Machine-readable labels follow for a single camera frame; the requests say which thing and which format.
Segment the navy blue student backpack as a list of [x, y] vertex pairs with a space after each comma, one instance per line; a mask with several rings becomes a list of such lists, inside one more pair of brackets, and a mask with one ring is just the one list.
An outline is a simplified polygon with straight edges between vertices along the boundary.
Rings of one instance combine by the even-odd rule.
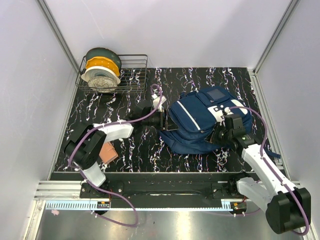
[[[229, 107], [233, 114], [222, 119]], [[220, 148], [242, 153], [244, 148], [259, 141], [252, 134], [252, 110], [244, 108], [228, 90], [220, 86], [201, 88], [182, 94], [168, 109], [170, 118], [178, 125], [177, 130], [160, 130], [159, 135], [171, 151], [179, 155], [208, 154]], [[209, 143], [209, 135], [216, 123], [231, 122], [234, 130], [234, 146]]]

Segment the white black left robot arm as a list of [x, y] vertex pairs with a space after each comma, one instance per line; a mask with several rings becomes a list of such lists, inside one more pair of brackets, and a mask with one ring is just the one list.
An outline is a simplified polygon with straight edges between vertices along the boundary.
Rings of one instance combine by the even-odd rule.
[[172, 122], [168, 110], [163, 107], [166, 97], [156, 97], [152, 102], [143, 101], [125, 119], [110, 123], [81, 122], [69, 137], [64, 154], [68, 165], [77, 169], [91, 185], [90, 192], [97, 198], [108, 193], [107, 177], [98, 159], [112, 161], [118, 157], [111, 142], [128, 139], [139, 127], [151, 126], [167, 130]]

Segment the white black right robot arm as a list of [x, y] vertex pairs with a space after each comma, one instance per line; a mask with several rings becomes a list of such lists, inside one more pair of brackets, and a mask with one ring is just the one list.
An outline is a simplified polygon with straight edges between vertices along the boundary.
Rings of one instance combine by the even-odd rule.
[[235, 151], [258, 176], [259, 185], [248, 173], [237, 173], [227, 185], [228, 195], [250, 199], [265, 214], [270, 228], [276, 234], [304, 228], [309, 232], [311, 223], [311, 194], [306, 188], [298, 188], [272, 162], [263, 146], [246, 133], [243, 119], [229, 114], [218, 121], [210, 136], [210, 142], [227, 145]]

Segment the speckled grey plate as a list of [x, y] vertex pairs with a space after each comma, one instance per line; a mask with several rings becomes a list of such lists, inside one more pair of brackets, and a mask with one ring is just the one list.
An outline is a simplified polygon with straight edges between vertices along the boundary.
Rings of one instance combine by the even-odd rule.
[[117, 81], [105, 76], [95, 76], [88, 81], [88, 86], [96, 92], [111, 93], [118, 86]]

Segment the yellow plate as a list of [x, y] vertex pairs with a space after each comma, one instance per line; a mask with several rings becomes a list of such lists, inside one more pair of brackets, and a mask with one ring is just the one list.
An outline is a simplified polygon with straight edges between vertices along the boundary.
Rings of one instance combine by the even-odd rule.
[[115, 75], [117, 77], [120, 76], [119, 67], [116, 65], [116, 63], [113, 60], [111, 60], [107, 57], [95, 56], [95, 57], [86, 61], [85, 68], [88, 69], [88, 68], [97, 67], [97, 66], [107, 68], [107, 69], [113, 71], [113, 73], [115, 73]]

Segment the dark green plate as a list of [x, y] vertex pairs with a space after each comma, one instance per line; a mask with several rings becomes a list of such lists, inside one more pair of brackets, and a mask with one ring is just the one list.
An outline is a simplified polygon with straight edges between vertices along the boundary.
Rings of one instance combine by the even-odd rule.
[[108, 58], [108, 59], [112, 60], [117, 65], [117, 67], [119, 69], [122, 68], [122, 61], [121, 61], [119, 55], [108, 48], [95, 47], [95, 48], [90, 49], [85, 55], [85, 59], [87, 62], [94, 57]]

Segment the small pink eraser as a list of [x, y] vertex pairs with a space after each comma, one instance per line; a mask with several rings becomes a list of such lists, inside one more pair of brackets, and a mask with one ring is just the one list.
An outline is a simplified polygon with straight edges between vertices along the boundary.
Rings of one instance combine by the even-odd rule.
[[58, 216], [60, 214], [60, 212], [56, 209], [52, 209], [51, 210], [51, 213], [54, 215], [54, 216]]

